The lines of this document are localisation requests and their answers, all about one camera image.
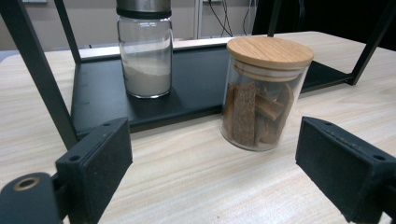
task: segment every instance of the white powder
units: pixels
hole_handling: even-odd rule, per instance
[[[133,95],[150,97],[171,88],[171,66],[155,58],[122,60],[125,87]]]

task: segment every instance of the bamboo lid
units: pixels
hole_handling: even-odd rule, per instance
[[[312,62],[314,52],[299,43],[267,36],[231,39],[227,50],[242,63],[275,70],[301,69]]]

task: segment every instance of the table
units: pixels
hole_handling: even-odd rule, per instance
[[[307,45],[317,62],[342,72],[352,70],[364,47],[316,32],[276,36]],[[81,55],[114,51],[84,49]],[[70,111],[72,55],[66,50],[46,56]],[[101,223],[346,223],[295,164],[301,117],[325,119],[396,157],[395,64],[395,51],[377,49],[357,86],[302,94],[282,143],[269,152],[229,144],[219,132],[220,115],[132,133],[134,163]],[[53,175],[66,149],[20,55],[0,63],[0,77],[0,188],[33,172]],[[381,223],[390,218],[383,215]]]

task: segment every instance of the glass jar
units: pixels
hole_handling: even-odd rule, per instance
[[[172,82],[170,1],[118,0],[120,55],[126,91],[138,98],[168,93]]]
[[[237,37],[231,54],[220,131],[247,150],[277,147],[314,53],[298,43],[266,36]]]

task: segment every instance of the white wall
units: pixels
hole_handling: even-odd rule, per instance
[[[174,38],[192,39],[197,36],[196,1],[199,0],[172,0]],[[243,33],[242,21],[248,10],[248,2],[249,0],[227,0],[228,17],[235,34]],[[64,3],[79,46],[117,43],[116,0],[64,0]],[[45,5],[26,5],[26,8],[44,50],[67,47],[53,0],[48,0]],[[220,19],[224,20],[222,4],[214,4],[213,8]],[[220,35],[222,28],[207,4],[203,4],[201,19],[201,36]],[[0,50],[8,49],[16,47],[0,18]]]

